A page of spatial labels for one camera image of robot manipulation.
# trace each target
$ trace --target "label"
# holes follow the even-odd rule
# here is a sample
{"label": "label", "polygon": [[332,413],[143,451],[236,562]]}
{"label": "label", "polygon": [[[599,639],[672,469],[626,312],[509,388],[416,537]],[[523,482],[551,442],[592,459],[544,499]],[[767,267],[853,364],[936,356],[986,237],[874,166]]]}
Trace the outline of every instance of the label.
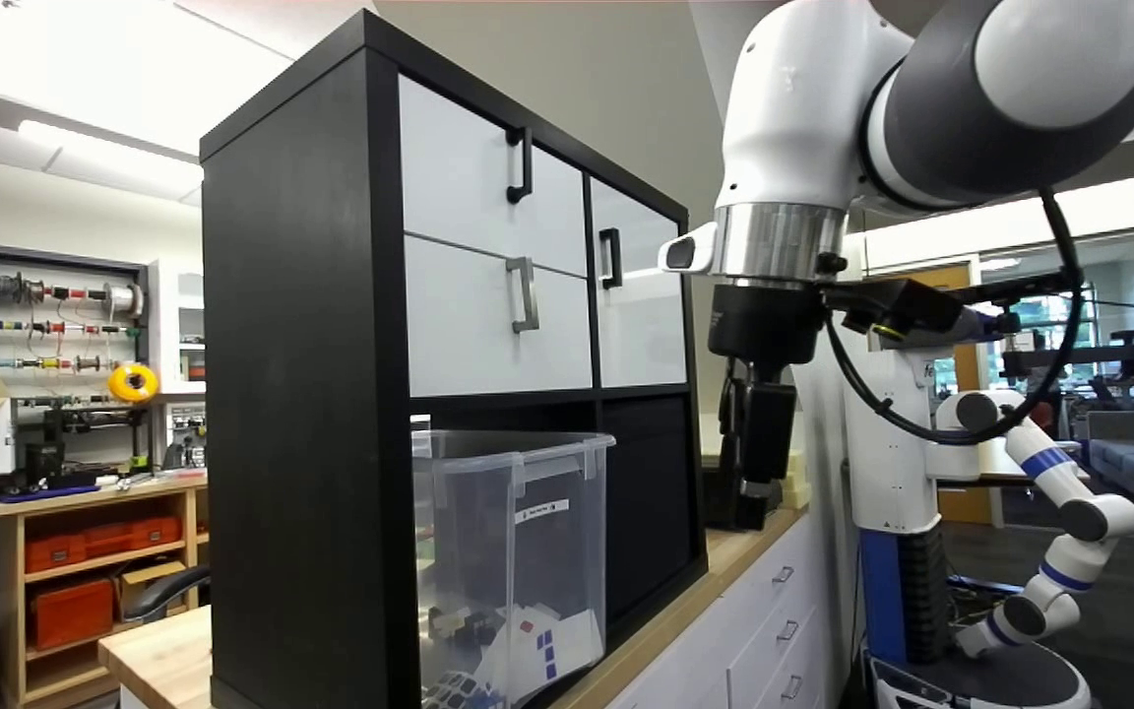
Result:
{"label": "label", "polygon": [[562,518],[562,511],[571,511],[571,499],[569,499],[569,497],[562,497],[562,499],[544,499],[544,506],[533,506],[533,510],[520,510],[520,511],[516,511],[516,526],[533,526],[533,519]]}

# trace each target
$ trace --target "floor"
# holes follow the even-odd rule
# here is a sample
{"label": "floor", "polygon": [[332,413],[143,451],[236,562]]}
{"label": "floor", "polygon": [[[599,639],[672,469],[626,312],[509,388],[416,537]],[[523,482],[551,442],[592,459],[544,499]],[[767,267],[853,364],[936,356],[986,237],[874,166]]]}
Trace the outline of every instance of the floor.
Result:
{"label": "floor", "polygon": [[[944,530],[949,570],[1025,585],[1057,530]],[[1134,709],[1134,540],[1121,540],[1100,587],[1079,599],[1084,624],[1048,648],[1069,653],[1107,709]]]}

